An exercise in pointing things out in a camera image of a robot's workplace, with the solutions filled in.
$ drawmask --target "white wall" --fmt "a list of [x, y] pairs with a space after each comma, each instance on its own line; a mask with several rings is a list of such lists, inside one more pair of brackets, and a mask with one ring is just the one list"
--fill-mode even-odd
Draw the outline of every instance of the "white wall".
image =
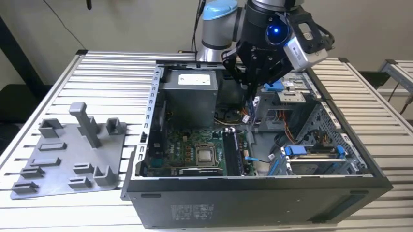
[[[196, 0], [93, 0], [90, 11], [84, 0], [46, 1], [89, 50], [189, 50]], [[304, 9], [335, 36], [330, 56], [348, 58], [359, 70], [375, 71], [387, 58], [413, 59], [413, 1], [306, 0]], [[41, 0], [1, 0], [0, 15], [41, 79], [52, 83], [80, 49], [76, 40]], [[1, 73], [14, 81], [16, 71], [2, 66], [0, 57]]]

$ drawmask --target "blue latch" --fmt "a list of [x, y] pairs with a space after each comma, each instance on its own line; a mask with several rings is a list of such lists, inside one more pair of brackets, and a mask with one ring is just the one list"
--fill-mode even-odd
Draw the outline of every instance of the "blue latch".
[[336, 146], [336, 153], [338, 153], [338, 158], [342, 159], [346, 156], [346, 150], [340, 145]]
[[278, 81], [275, 81], [271, 84], [264, 84], [263, 88], [264, 88], [266, 91], [270, 91], [270, 92], [280, 92], [280, 91], [283, 91], [282, 80], [279, 79]]
[[306, 155], [307, 154], [307, 150], [304, 149], [304, 146], [290, 145], [288, 147], [291, 148], [291, 152], [292, 152], [294, 155]]
[[287, 156], [290, 156], [290, 155], [292, 154], [292, 151], [291, 151], [290, 146], [286, 146], [286, 147], [283, 148], [283, 150], [284, 150], [284, 154], [286, 154]]
[[245, 160], [249, 160], [249, 161], [259, 161], [258, 158], [253, 158], [253, 157], [249, 157], [249, 156], [247, 156], [244, 159], [245, 159]]

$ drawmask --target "cable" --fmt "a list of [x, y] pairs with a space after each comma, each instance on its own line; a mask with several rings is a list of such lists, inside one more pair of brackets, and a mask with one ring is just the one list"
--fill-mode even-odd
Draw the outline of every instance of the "cable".
[[402, 113], [405, 112], [406, 108], [407, 108], [407, 105], [409, 104], [405, 104], [405, 106], [402, 107], [401, 111], [399, 111], [399, 114], [402, 115]]
[[332, 35], [332, 34], [327, 31], [327, 29], [323, 28], [320, 25], [316, 24], [316, 27], [318, 27], [318, 30], [320, 30], [320, 32], [322, 32], [323, 34], [326, 34], [327, 37], [328, 37], [328, 38], [326, 38], [327, 43], [328, 43], [328, 47], [327, 47], [326, 49], [327, 49], [327, 51], [328, 51], [328, 50], [332, 49], [332, 44], [334, 44], [334, 42], [335, 42], [334, 35]]
[[45, 0], [42, 0], [42, 2], [45, 3], [45, 5], [49, 7], [49, 9], [52, 10], [53, 14], [56, 15], [56, 17], [57, 17], [57, 19], [58, 19], [58, 21], [60, 21], [60, 23], [61, 23], [61, 25], [62, 25], [64, 29], [69, 32], [69, 34], [70, 34], [70, 35], [72, 35], [72, 37], [77, 40], [77, 42], [78, 42], [80, 46], [81, 46], [81, 47], [82, 47], [82, 49], [85, 50], [85, 47], [84, 47], [82, 43], [80, 42], [80, 40], [77, 39], [77, 37], [73, 35], [73, 33], [70, 32], [70, 30], [65, 27], [65, 25], [64, 25], [64, 23], [62, 23], [62, 21], [61, 21], [61, 19], [60, 19], [58, 15], [56, 14], [56, 12], [54, 12], [54, 10], [52, 9], [50, 5], [46, 3], [46, 1], [45, 1]]
[[258, 161], [263, 163], [271, 163], [271, 161], [263, 161], [262, 159], [259, 159]]
[[195, 49], [195, 53], [197, 52], [195, 35], [196, 35], [199, 17], [200, 17], [201, 12], [203, 12], [203, 6], [204, 6], [204, 4], [205, 4], [205, 0], [197, 0], [196, 15], [195, 15], [195, 24], [193, 24], [193, 34], [192, 34], [192, 41], [191, 41], [191, 52], [192, 52], [193, 49]]
[[394, 92], [395, 92], [395, 90], [397, 90], [397, 87], [398, 87], [398, 83], [397, 83], [397, 85], [395, 85], [395, 87], [394, 87], [394, 89], [393, 89], [393, 92], [391, 92], [390, 96], [388, 96], [387, 102], [390, 102], [390, 99], [391, 99], [393, 94], [394, 94]]
[[219, 121], [216, 118], [213, 118], [213, 120], [220, 123], [221, 125], [225, 125], [225, 126], [236, 126], [236, 125], [240, 125], [240, 123], [225, 123], [225, 122], [221, 122]]

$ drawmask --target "gray post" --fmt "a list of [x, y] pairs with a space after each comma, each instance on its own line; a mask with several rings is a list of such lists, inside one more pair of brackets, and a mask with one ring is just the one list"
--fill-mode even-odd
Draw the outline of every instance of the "gray post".
[[69, 114], [76, 117], [85, 138], [88, 139], [92, 148], [97, 148], [101, 146], [101, 144], [96, 135], [96, 129], [93, 128], [88, 115], [85, 114], [85, 107], [86, 105], [84, 102], [72, 103], [69, 108]]

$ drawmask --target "wire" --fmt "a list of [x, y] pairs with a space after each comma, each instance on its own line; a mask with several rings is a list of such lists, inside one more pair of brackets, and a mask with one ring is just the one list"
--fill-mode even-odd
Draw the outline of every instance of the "wire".
[[405, 112], [406, 108], [407, 108], [407, 105], [409, 104], [405, 104], [405, 106], [402, 107], [401, 111], [399, 111], [399, 114], [402, 115], [402, 113]]
[[240, 125], [240, 123], [225, 123], [225, 122], [221, 122], [219, 121], [216, 118], [213, 118], [213, 120], [220, 123], [221, 125], [225, 125], [225, 126], [236, 126], [236, 125]]
[[197, 29], [199, 18], [200, 18], [201, 12], [203, 12], [204, 5], [205, 5], [205, 0], [197, 0], [197, 8], [196, 8], [195, 24], [193, 24], [193, 34], [192, 34], [192, 41], [191, 41], [191, 52], [195, 49], [195, 53], [197, 53], [197, 49], [196, 49], [196, 29]]
[[288, 129], [288, 125], [287, 125], [287, 122], [286, 122], [284, 111], [282, 111], [282, 118], [283, 118], [284, 135], [286, 135], [287, 139], [290, 140], [290, 142], [292, 144], [295, 144], [295, 139], [294, 139], [294, 136], [291, 135], [291, 131]]
[[391, 92], [390, 96], [388, 96], [387, 102], [390, 102], [390, 99], [391, 99], [393, 94], [394, 94], [394, 92], [395, 92], [395, 90], [397, 90], [397, 87], [398, 87], [398, 83], [397, 83], [397, 85], [395, 85], [395, 87], [394, 87], [394, 89], [393, 89], [393, 92]]
[[52, 9], [50, 5], [46, 3], [45, 0], [42, 0], [42, 2], [45, 3], [45, 5], [49, 7], [49, 9], [52, 10], [53, 14], [56, 15], [56, 17], [57, 17], [57, 19], [58, 19], [58, 21], [60, 21], [60, 23], [61, 23], [64, 29], [69, 32], [69, 34], [72, 35], [72, 37], [77, 40], [77, 42], [78, 42], [80, 46], [82, 47], [82, 49], [85, 49], [85, 47], [84, 47], [82, 43], [80, 42], [80, 40], [77, 39], [77, 37], [73, 35], [73, 33], [70, 32], [70, 30], [65, 27], [65, 25], [64, 25], [64, 23], [62, 23], [62, 21], [61, 21], [58, 15], [56, 14], [56, 12], [54, 12], [54, 10]]
[[334, 35], [320, 25], [316, 24], [316, 27], [318, 27], [318, 30], [320, 30], [320, 32], [324, 33], [328, 36], [328, 38], [331, 40], [331, 44], [332, 44], [335, 42]]
[[263, 162], [263, 163], [271, 163], [271, 161], [264, 161], [262, 159], [258, 160], [259, 162]]

